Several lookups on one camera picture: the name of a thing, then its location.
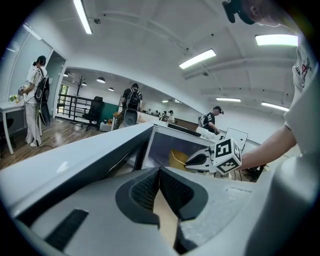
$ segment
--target wooden floor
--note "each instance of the wooden floor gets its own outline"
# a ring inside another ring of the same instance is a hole
[[[8,146],[5,146],[5,155],[0,159],[0,170],[52,149],[47,146],[57,148],[103,133],[102,131],[98,131],[95,127],[90,127],[90,129],[86,131],[86,126],[87,125],[84,124],[81,128],[80,124],[74,125],[70,120],[59,118],[53,119],[51,120],[50,126],[42,126],[42,144],[40,148],[31,147],[25,142],[27,130],[14,134],[13,139],[16,144],[16,148],[13,149],[14,154],[11,155]]]

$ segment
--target railing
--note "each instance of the railing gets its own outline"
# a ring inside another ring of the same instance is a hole
[[[92,101],[93,99],[90,98],[59,94],[56,104],[56,113],[63,116],[57,116],[71,120],[74,120],[75,118],[85,120],[82,116],[89,112]]]

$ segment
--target yellow bowl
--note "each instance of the yellow bowl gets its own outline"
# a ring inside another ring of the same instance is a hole
[[[176,168],[182,171],[187,171],[185,168],[185,162],[188,160],[189,156],[187,156],[185,153],[182,153],[176,149],[171,149],[170,155],[169,155],[169,164],[170,167]]]

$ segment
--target office chair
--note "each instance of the office chair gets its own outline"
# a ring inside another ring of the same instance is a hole
[[[6,120],[6,125],[8,128],[10,128],[13,123],[14,123],[14,120],[12,118],[9,118]],[[17,146],[14,142],[14,138],[10,136],[9,139],[10,139],[12,147],[15,149]],[[7,143],[7,140],[6,140],[6,135],[5,135],[4,122],[1,121],[0,122],[0,158],[3,158],[5,155],[6,143]]]
[[[105,104],[102,100],[103,100],[102,97],[99,97],[99,96],[94,97],[94,100],[91,102],[89,113],[82,115],[84,119],[89,120],[89,124],[85,128],[86,131],[88,131],[90,126],[95,126],[96,129],[99,130],[98,120],[100,117],[100,113],[103,109],[103,106]]]

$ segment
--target white pants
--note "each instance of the white pants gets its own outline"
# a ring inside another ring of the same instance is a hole
[[[37,113],[37,104],[27,103],[25,105],[25,116],[26,123],[28,125],[28,133],[25,138],[26,143],[30,144],[37,140],[38,143],[41,144],[40,130],[38,127],[39,113]]]

